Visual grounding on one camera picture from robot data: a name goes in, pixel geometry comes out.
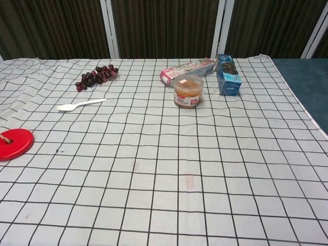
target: dark curtain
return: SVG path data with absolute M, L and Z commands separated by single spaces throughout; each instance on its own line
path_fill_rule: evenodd
M 209 57 L 219 0 L 112 0 L 122 58 Z
M 1 0 L 3 59 L 108 58 L 99 0 Z
M 300 58 L 327 0 L 236 0 L 226 54 Z
M 313 58 L 328 58 L 328 29 L 326 29 L 326 32 L 314 52 Z

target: jar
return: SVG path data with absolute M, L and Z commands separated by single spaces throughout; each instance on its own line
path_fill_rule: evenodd
M 184 109 L 193 109 L 201 101 L 203 80 L 196 75 L 183 74 L 174 81 L 174 104 Z

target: red grapes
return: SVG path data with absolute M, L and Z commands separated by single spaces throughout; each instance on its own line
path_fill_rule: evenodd
M 82 74 L 81 82 L 76 82 L 75 86 L 77 91 L 86 90 L 94 84 L 105 83 L 110 78 L 115 78 L 118 74 L 118 68 L 114 68 L 112 64 L 108 67 L 96 67 L 91 73 Z

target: pink box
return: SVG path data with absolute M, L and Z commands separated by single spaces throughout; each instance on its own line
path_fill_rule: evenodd
M 166 85 L 174 87 L 174 79 L 176 76 L 181 74 L 189 74 L 202 77 L 212 73 L 215 69 L 215 65 L 215 61 L 208 58 L 203 58 L 179 65 L 177 67 L 166 68 L 161 71 L 159 77 Z

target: string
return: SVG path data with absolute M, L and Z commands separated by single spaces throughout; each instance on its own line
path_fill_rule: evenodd
M 8 139 L 8 138 L 6 138 L 6 137 L 4 137 L 4 136 L 2 136 L 1 134 L 0 134 L 0 138 L 3 139 L 4 141 L 6 141 L 7 144 L 11 144 L 11 140 Z

